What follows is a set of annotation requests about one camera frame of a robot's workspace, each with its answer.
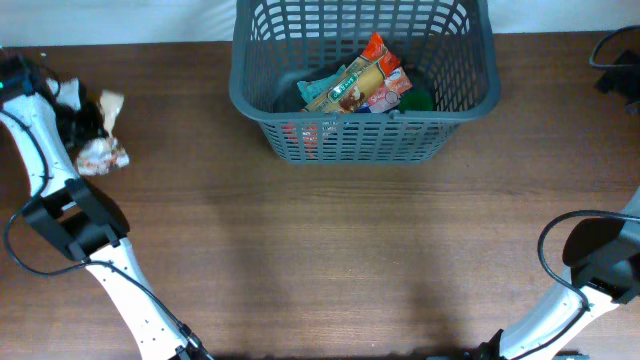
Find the mint green wipes packet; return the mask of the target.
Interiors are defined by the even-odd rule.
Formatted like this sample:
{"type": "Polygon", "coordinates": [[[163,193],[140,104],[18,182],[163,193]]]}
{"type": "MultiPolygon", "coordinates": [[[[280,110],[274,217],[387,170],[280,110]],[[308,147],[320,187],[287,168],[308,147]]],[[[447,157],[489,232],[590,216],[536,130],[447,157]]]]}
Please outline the mint green wipes packet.
{"type": "Polygon", "coordinates": [[[317,97],[325,92],[345,71],[346,66],[341,65],[338,70],[331,76],[313,81],[298,81],[297,87],[302,99],[306,104],[312,103],[317,97]]]}

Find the spaghetti packet orange ends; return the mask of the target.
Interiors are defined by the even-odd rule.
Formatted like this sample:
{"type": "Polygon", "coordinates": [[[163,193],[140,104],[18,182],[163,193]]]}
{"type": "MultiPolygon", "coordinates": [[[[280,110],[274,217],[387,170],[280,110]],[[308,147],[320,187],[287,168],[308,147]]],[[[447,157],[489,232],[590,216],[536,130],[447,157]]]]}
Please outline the spaghetti packet orange ends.
{"type": "Polygon", "coordinates": [[[312,103],[301,108],[303,113],[327,115],[327,120],[288,121],[280,126],[284,145],[278,151],[292,161],[371,161],[380,136],[380,125],[365,121],[349,121],[373,95],[401,61],[386,46],[378,33],[373,33],[364,50],[346,71],[312,103]]]}

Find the green lid jar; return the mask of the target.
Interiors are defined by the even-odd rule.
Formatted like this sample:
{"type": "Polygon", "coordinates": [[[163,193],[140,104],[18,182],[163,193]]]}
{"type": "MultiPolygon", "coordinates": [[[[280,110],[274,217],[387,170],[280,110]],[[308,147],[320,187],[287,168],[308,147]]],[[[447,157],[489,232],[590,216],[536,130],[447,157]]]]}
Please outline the green lid jar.
{"type": "Polygon", "coordinates": [[[431,93],[424,89],[409,90],[403,94],[398,105],[400,112],[433,111],[435,102],[431,93]]]}

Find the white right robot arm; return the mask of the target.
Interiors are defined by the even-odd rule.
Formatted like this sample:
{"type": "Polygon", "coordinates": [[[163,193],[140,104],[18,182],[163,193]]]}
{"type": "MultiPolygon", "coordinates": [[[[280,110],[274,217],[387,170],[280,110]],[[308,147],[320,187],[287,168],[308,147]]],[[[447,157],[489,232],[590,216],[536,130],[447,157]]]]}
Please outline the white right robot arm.
{"type": "Polygon", "coordinates": [[[639,296],[639,195],[620,212],[575,210],[551,220],[537,241],[541,267],[554,284],[521,320],[481,343],[469,359],[552,359],[598,317],[639,296]],[[564,270],[544,254],[553,228],[580,221],[564,245],[564,270]]]}

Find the beige Panisse snack bag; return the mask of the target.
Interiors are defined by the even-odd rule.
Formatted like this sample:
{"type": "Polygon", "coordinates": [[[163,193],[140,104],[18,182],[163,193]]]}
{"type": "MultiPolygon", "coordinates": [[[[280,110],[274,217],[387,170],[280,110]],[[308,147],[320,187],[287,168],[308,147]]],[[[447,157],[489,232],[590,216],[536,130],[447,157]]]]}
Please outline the beige Panisse snack bag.
{"type": "Polygon", "coordinates": [[[126,167],[130,163],[129,155],[119,140],[113,135],[113,129],[119,116],[125,97],[122,94],[103,90],[98,110],[102,116],[104,136],[90,140],[76,157],[75,165],[82,176],[106,175],[116,168],[126,167]]]}

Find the Kleenex tissue multipack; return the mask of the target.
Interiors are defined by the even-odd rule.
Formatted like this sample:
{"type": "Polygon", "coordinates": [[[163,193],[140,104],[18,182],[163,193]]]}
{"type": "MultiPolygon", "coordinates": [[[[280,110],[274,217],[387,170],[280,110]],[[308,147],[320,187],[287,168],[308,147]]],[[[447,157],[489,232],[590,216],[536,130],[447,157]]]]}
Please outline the Kleenex tissue multipack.
{"type": "Polygon", "coordinates": [[[413,87],[402,67],[391,72],[376,92],[356,110],[357,113],[385,113],[395,109],[403,94],[413,87]]]}

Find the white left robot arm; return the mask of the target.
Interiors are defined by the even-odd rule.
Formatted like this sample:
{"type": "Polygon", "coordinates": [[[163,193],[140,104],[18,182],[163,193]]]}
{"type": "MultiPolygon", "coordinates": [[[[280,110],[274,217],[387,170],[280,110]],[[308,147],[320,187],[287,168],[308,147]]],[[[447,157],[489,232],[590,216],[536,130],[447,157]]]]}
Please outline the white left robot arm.
{"type": "Polygon", "coordinates": [[[16,144],[30,197],[16,211],[71,266],[106,291],[144,359],[208,359],[187,324],[154,294],[128,239],[124,213],[89,177],[129,163],[113,136],[124,97],[92,95],[76,78],[62,82],[22,55],[1,59],[1,122],[16,144]]]}

